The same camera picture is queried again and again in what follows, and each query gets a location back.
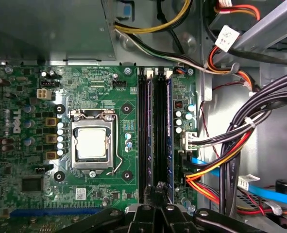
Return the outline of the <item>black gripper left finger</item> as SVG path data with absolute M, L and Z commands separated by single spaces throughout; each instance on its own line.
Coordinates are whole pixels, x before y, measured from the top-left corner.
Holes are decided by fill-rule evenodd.
M 59 233 L 153 233 L 161 188 L 148 186 L 144 202 L 129 206 L 128 212 L 107 208 L 58 230 Z

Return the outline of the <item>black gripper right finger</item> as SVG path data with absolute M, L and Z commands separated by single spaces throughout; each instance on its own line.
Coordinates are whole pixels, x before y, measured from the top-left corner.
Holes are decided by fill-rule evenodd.
M 198 209 L 191 218 L 172 203 L 168 203 L 168 187 L 159 181 L 157 188 L 165 195 L 159 207 L 166 233 L 262 233 L 263 230 L 240 222 L 210 209 Z

